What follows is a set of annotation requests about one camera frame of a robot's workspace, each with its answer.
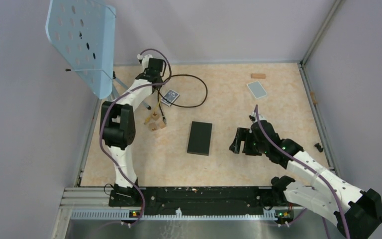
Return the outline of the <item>black network switch box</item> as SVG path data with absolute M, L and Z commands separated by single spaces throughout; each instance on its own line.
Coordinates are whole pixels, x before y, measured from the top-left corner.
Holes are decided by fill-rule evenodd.
M 192 121 L 187 153 L 209 156 L 212 123 Z

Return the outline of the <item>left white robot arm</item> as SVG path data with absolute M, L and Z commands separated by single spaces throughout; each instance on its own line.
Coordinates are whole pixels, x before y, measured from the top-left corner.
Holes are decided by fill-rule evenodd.
M 132 143 L 136 135 L 134 112 L 160 88 L 167 63 L 146 55 L 140 60 L 143 71 L 117 99 L 105 101 L 101 108 L 100 134 L 115 167 L 115 183 L 110 193 L 111 207 L 139 207 L 142 198 L 133 169 Z

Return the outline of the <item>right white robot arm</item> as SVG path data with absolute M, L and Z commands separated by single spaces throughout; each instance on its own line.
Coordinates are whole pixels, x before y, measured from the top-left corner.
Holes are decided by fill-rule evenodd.
M 318 163 L 295 141 L 282 139 L 265 119 L 253 119 L 250 128 L 239 127 L 229 147 L 235 154 L 266 156 L 309 182 L 289 176 L 274 177 L 272 200 L 278 205 L 297 204 L 327 219 L 350 239 L 367 239 L 382 223 L 382 199 L 373 190 L 362 190 Z

